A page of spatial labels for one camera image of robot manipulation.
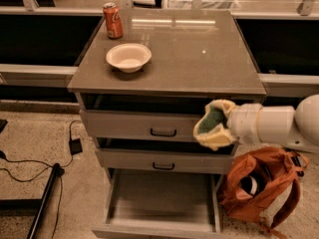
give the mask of concrete floor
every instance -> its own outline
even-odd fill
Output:
[[[70,160],[68,149],[69,124],[79,120],[76,105],[48,105],[23,102],[0,103],[0,118],[8,121],[0,133],[0,149],[9,160],[37,159],[50,164],[64,165]],[[95,156],[95,147],[81,123],[72,126],[72,137],[81,139],[83,152],[74,156],[72,164],[65,169],[63,195],[56,230],[56,239],[96,238],[91,228],[104,220],[104,207],[109,190],[105,172]],[[237,154],[242,154],[261,145],[242,146]],[[318,232],[319,154],[309,154],[311,164],[306,175],[301,178],[302,197],[295,212],[278,227],[288,238],[316,238]],[[27,179],[44,167],[37,163],[7,163],[0,160],[0,167],[10,169],[20,179]],[[7,172],[0,171],[0,199],[40,198],[50,174],[47,170],[32,182],[19,183]],[[60,196],[60,182],[56,183],[46,211],[44,222],[37,238],[51,238],[56,220]],[[271,217],[285,196],[278,199],[268,211]],[[224,238],[266,238],[253,224],[225,217],[221,211],[222,235]],[[0,217],[0,238],[25,238],[32,219]]]

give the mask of bowl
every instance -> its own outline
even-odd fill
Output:
[[[138,71],[152,56],[148,47],[142,44],[121,44],[107,54],[107,62],[125,73]]]

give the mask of cabinet countertop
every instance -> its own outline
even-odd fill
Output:
[[[122,9],[124,37],[102,24],[68,88],[71,92],[135,95],[264,96],[254,63],[228,11]],[[126,74],[106,62],[124,43],[152,51],[141,70]]]

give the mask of soda can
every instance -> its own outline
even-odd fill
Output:
[[[109,38],[118,39],[123,37],[120,8],[115,3],[106,3],[103,6],[103,13],[106,18]]]

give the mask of red backpack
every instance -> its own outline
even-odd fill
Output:
[[[293,158],[301,156],[305,166],[296,166]],[[218,201],[231,218],[254,222],[268,235],[286,238],[274,228],[296,207],[300,198],[297,172],[305,170],[309,159],[294,151],[264,147],[235,159],[218,190]],[[275,214],[271,226],[260,212],[292,184],[288,199]]]

